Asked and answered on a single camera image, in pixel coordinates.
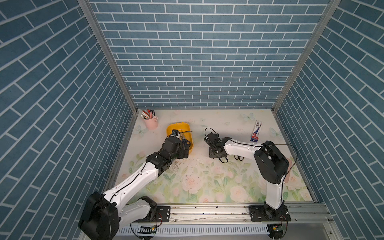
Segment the small black scissors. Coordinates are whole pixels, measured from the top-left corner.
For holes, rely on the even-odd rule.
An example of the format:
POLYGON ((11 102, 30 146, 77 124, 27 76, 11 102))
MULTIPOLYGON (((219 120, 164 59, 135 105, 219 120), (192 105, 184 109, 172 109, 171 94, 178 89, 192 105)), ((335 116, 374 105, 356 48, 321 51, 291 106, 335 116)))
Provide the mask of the small black scissors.
POLYGON ((237 155, 235 155, 234 158, 235 158, 235 160, 237 160, 237 161, 243 161, 243 160, 244 160, 244 157, 237 156, 237 155))

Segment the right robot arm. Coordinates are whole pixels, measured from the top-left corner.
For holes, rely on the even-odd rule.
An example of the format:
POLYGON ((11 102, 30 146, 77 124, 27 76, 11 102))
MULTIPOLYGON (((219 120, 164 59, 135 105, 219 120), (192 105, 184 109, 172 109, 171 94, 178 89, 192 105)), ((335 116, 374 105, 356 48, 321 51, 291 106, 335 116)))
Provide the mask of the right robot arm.
POLYGON ((283 183, 290 163, 273 142, 266 141, 257 146, 238 142, 229 137, 221 139, 216 133, 209 133, 204 141, 209 146, 211 159, 221 160, 233 155, 256 161, 261 176, 266 181, 267 191, 263 205, 249 206, 252 222, 291 221, 283 200, 283 183))

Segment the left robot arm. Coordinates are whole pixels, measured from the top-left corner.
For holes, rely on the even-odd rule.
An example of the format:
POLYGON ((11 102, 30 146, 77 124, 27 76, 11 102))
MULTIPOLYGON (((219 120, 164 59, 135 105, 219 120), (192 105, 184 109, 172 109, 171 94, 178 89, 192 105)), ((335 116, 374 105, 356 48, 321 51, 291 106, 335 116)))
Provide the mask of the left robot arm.
POLYGON ((120 228, 137 221, 152 220, 157 203, 147 196, 129 201, 146 185, 168 170, 175 159, 189 156, 190 141, 181 134, 168 136, 161 149, 147 156, 137 171, 104 193, 94 192, 85 202, 78 227, 91 240, 111 240, 120 228))

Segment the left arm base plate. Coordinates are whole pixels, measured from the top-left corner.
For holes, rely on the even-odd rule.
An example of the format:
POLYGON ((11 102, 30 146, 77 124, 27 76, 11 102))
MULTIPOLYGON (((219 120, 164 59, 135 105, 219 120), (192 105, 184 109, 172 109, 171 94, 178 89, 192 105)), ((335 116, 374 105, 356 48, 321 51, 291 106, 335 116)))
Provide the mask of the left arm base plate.
POLYGON ((144 219, 136 220, 135 223, 168 223, 170 215, 170 206, 157 206, 156 209, 151 208, 150 212, 144 219))

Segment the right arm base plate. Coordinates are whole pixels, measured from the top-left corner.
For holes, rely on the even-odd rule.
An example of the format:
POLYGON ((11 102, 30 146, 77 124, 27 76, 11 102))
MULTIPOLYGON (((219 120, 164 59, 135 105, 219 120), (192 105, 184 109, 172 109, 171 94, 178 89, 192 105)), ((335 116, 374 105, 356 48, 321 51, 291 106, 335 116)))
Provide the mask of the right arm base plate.
POLYGON ((252 222, 289 222, 291 216, 287 206, 282 204, 277 210, 268 205, 249 206, 250 218, 252 222))

